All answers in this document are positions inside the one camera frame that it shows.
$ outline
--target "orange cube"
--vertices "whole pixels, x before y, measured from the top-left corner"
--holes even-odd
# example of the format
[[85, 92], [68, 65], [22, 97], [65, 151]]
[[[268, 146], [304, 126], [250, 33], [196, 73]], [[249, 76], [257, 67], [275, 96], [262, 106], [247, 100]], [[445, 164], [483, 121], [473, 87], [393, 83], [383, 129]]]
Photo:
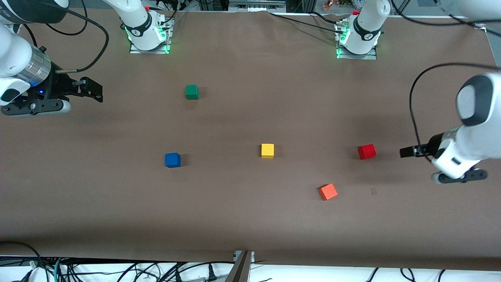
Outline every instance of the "orange cube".
[[332, 183], [320, 188], [318, 192], [320, 193], [320, 196], [324, 201], [332, 199], [338, 195], [338, 191], [336, 191], [336, 188], [334, 188], [334, 185]]

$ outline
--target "teal cable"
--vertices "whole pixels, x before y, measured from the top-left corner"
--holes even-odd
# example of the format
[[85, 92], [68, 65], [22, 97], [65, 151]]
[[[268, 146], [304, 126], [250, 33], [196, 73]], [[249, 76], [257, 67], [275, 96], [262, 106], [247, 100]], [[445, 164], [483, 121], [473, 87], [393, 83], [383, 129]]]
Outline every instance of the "teal cable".
[[56, 264], [54, 264], [54, 282], [58, 282], [58, 269], [59, 269], [59, 262], [61, 261], [61, 258], [59, 258], [56, 261]]

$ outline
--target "brown table surface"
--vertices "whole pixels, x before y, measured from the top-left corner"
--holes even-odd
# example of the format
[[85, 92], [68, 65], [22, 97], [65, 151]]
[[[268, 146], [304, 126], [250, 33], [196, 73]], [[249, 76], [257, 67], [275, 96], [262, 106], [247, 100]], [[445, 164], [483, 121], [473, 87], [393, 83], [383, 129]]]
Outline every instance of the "brown table surface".
[[[73, 97], [66, 115], [0, 117], [0, 239], [46, 256], [200, 261], [251, 249], [266, 263], [501, 269], [499, 162], [480, 163], [485, 181], [437, 185], [433, 166], [398, 154], [416, 144], [414, 78], [437, 63], [493, 64], [483, 32], [389, 18], [377, 61], [342, 60], [329, 32], [266, 12], [188, 13], [171, 54], [131, 55], [113, 10], [89, 16], [110, 45], [72, 77], [101, 83], [104, 103]], [[69, 17], [56, 26], [78, 30]], [[78, 37], [32, 29], [65, 69], [104, 40], [92, 25]], [[424, 140], [460, 124], [455, 95], [481, 72], [422, 78]], [[187, 84], [200, 100], [186, 100]], [[261, 159], [261, 143], [278, 156]], [[378, 156], [358, 160], [371, 143]], [[164, 166], [169, 152], [182, 168]], [[324, 202], [328, 183], [339, 196]]]

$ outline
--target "blue cube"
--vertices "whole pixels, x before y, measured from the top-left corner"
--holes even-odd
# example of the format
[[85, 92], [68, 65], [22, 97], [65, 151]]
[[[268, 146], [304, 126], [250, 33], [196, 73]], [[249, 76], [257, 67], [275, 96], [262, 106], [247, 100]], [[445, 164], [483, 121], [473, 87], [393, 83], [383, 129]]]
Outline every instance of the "blue cube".
[[165, 166], [173, 169], [181, 167], [181, 155], [178, 153], [165, 154]]

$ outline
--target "cube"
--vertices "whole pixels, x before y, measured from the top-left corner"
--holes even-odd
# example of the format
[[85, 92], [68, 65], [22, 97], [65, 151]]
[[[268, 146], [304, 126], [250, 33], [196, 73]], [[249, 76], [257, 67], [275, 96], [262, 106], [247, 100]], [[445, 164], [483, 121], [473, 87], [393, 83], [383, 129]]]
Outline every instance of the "cube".
[[361, 160], [367, 160], [375, 157], [376, 155], [376, 148], [373, 144], [358, 147], [358, 156], [360, 156]]
[[332, 199], [338, 195], [338, 191], [336, 191], [336, 188], [334, 188], [334, 184], [332, 183], [320, 188], [318, 192], [324, 201]]
[[165, 154], [165, 166], [170, 169], [181, 167], [181, 155], [178, 153]]
[[261, 158], [273, 159], [274, 156], [275, 156], [274, 144], [261, 144]]
[[188, 100], [198, 100], [200, 98], [200, 96], [198, 95], [198, 86], [194, 84], [187, 85], [184, 94], [186, 95], [186, 99]]

